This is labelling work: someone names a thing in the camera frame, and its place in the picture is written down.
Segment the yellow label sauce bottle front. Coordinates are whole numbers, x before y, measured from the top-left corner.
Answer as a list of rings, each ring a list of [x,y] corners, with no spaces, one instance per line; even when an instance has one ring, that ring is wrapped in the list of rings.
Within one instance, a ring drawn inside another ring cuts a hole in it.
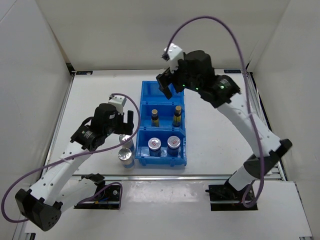
[[[160,126],[159,115],[158,115],[157,109],[153,109],[151,111],[151,126],[152,127],[159,127]]]

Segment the yellow label sauce bottle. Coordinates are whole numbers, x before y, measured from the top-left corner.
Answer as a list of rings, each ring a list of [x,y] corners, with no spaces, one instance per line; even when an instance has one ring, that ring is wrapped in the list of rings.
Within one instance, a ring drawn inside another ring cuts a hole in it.
[[[181,115],[182,115],[182,107],[177,105],[174,110],[172,125],[174,127],[179,127],[181,125]]]
[[[160,126],[159,115],[158,115],[157,109],[153,109],[151,111],[151,126],[152,127],[159,127]]]

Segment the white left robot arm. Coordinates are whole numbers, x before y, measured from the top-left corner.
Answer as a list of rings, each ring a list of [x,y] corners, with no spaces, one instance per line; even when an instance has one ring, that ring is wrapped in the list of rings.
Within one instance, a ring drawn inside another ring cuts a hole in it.
[[[67,209],[87,200],[100,200],[106,182],[100,174],[82,176],[75,186],[64,186],[108,136],[132,135],[134,113],[115,103],[101,103],[94,115],[85,119],[70,138],[61,161],[50,166],[44,176],[28,190],[20,189],[15,200],[24,217],[44,232],[52,229]]]

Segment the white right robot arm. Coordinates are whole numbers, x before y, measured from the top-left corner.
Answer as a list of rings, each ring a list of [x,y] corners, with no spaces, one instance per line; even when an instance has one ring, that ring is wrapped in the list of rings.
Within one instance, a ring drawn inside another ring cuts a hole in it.
[[[238,199],[243,189],[263,177],[292,147],[289,139],[280,139],[252,112],[249,100],[228,75],[215,74],[211,57],[203,50],[184,53],[177,45],[164,50],[168,69],[156,77],[159,90],[167,99],[185,89],[197,92],[223,114],[240,132],[253,154],[226,181],[224,193],[230,200]]]

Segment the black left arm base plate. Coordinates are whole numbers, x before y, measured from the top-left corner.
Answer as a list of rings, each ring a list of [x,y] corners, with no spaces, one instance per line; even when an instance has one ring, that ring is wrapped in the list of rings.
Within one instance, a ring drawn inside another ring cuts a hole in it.
[[[96,193],[100,190],[103,191],[99,192],[99,195],[73,208],[79,210],[119,210],[121,208],[123,186],[120,182],[99,186]]]

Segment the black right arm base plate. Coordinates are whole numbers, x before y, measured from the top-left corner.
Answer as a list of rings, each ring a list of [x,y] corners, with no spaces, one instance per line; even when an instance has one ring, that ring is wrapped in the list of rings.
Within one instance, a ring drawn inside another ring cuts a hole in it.
[[[243,205],[242,198],[245,190],[246,188],[234,193],[223,184],[209,185],[205,192],[209,194],[210,210],[213,212],[257,211],[257,204],[250,208]]]

